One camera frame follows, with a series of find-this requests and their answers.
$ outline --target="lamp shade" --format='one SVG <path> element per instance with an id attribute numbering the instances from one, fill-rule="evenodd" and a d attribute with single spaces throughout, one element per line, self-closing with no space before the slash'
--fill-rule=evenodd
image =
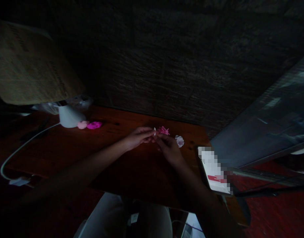
<path id="1" fill-rule="evenodd" d="M 4 102 L 56 102 L 84 91 L 84 85 L 47 32 L 0 21 L 0 97 Z"/>

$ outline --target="power cord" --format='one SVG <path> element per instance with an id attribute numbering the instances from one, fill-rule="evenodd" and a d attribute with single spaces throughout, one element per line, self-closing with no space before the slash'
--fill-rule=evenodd
<path id="1" fill-rule="evenodd" d="M 198 229 L 198 228 L 196 228 L 196 227 L 193 227 L 193 226 L 191 226 L 191 225 L 189 225 L 188 223 L 185 223 L 185 222 L 183 222 L 183 221 L 180 221 L 180 220 L 173 220 L 173 221 L 172 221 L 172 224 L 173 224 L 174 222 L 180 222 L 180 223 L 182 223 L 182 224 L 185 224 L 185 225 L 190 226 L 191 228 L 194 228 L 195 230 L 199 230 L 199 231 L 201 231 L 202 233 L 204 233 L 202 230 L 200 230 L 200 229 Z"/>
<path id="2" fill-rule="evenodd" d="M 47 129 L 39 132 L 38 134 L 36 134 L 35 136 L 33 136 L 31 139 L 29 139 L 27 142 L 25 142 L 23 145 L 21 145 L 15 152 L 13 152 L 4 162 L 3 164 L 1 165 L 1 168 L 0 168 L 0 174 L 3 178 L 5 178 L 6 180 L 9 180 L 10 182 L 14 182 L 14 183 L 10 183 L 9 184 L 14 184 L 14 185 L 17 185 L 17 186 L 22 186 L 22 185 L 26 185 L 28 187 L 32 187 L 34 188 L 32 185 L 28 184 L 30 182 L 30 179 L 28 178 L 25 178 L 25 177 L 20 177 L 20 178 L 17 178 L 17 179 L 12 179 L 12 178 L 9 178 L 7 177 L 4 173 L 3 173 L 3 169 L 4 169 L 4 166 L 7 164 L 7 162 L 20 150 L 22 149 L 24 146 L 26 146 L 31 140 L 33 140 L 35 137 L 37 137 L 38 135 L 40 135 L 41 133 L 47 131 L 48 129 L 52 128 L 52 127 L 55 127 L 57 125 L 60 125 L 60 123 L 57 123 L 53 126 L 50 126 L 48 127 Z"/>

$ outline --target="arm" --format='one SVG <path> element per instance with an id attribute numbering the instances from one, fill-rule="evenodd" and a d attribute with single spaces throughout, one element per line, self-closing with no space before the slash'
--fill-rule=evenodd
<path id="1" fill-rule="evenodd" d="M 38 231 L 38 224 L 51 218 L 54 211 L 65 205 L 86 188 L 105 168 L 125 152 L 152 140 L 154 130 L 139 127 L 124 139 L 78 161 L 50 177 L 25 194 L 4 212 L 12 218 L 22 233 Z"/>
<path id="2" fill-rule="evenodd" d="M 154 136 L 154 139 L 187 190 L 205 237 L 245 237 L 233 217 L 188 167 L 176 140 L 164 134 Z"/>

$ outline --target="white lamp base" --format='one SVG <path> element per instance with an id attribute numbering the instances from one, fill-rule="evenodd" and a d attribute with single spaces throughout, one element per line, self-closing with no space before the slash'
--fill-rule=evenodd
<path id="1" fill-rule="evenodd" d="M 66 128 L 76 127 L 78 122 L 86 120 L 85 115 L 71 105 L 59 106 L 58 111 L 60 124 Z"/>

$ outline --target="paper flower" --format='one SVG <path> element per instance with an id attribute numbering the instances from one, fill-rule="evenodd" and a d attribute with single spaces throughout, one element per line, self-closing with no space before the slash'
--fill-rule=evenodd
<path id="1" fill-rule="evenodd" d="M 178 144 L 178 147 L 179 147 L 179 148 L 182 147 L 182 146 L 184 145 L 184 139 L 183 139 L 181 136 L 176 135 L 176 136 L 175 136 L 175 139 L 176 139 L 176 141 L 177 141 L 177 144 Z"/>
<path id="2" fill-rule="evenodd" d="M 93 130 L 101 127 L 101 125 L 102 122 L 91 122 L 89 125 L 87 125 L 87 128 Z"/>
<path id="3" fill-rule="evenodd" d="M 87 125 L 89 124 L 89 121 L 81 121 L 77 123 L 77 127 L 79 129 L 85 129 L 87 127 Z"/>
<path id="4" fill-rule="evenodd" d="M 169 129 L 165 129 L 165 127 L 160 127 L 158 128 L 158 132 L 160 132 L 161 134 L 165 134 L 165 135 L 168 135 L 169 136 L 169 132 L 168 132 Z"/>

